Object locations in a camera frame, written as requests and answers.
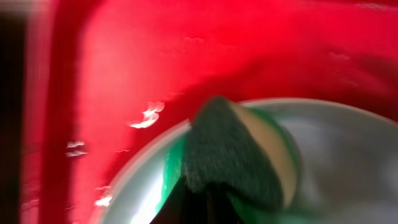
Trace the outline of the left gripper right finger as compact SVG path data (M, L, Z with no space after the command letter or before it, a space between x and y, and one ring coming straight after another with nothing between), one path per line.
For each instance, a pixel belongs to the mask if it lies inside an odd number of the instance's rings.
M210 188L206 193L207 224L243 224L226 193Z

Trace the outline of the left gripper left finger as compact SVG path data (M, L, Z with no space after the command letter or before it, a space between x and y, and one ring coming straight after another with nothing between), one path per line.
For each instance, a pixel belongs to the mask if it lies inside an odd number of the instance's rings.
M187 200L187 186L184 178L181 177L150 224L184 224Z

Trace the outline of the green yellow sponge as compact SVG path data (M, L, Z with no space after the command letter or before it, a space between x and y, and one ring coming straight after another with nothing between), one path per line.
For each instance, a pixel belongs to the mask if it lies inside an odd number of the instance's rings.
M300 162L290 134L271 115L217 97L167 153L159 210L181 177L188 193L185 223L207 223L210 188L226 193L244 223L283 223Z

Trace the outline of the light blue plate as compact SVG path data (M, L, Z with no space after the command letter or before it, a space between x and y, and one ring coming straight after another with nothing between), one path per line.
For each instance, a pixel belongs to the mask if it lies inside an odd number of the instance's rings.
M397 222L397 123L330 101L245 102L267 111L295 139L303 162L300 194L316 223ZM96 203L90 223L149 223L160 205L164 159L188 130L183 121L131 158Z

